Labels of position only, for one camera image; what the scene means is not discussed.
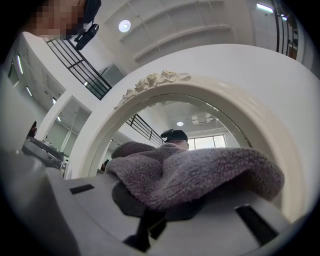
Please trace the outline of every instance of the fuzzy purple fabric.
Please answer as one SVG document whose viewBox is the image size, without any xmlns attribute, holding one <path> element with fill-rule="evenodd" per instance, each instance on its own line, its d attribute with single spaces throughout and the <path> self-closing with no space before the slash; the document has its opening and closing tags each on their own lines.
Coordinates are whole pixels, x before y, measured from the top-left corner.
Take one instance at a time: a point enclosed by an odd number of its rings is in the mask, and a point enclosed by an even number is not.
<svg viewBox="0 0 320 256">
<path fill-rule="evenodd" d="M 270 201 L 285 182 L 279 167 L 251 148 L 188 151 L 172 143 L 155 148 L 127 142 L 111 157 L 106 170 L 115 173 L 138 201 L 154 210 L 198 199 L 231 180 Z"/>
</svg>

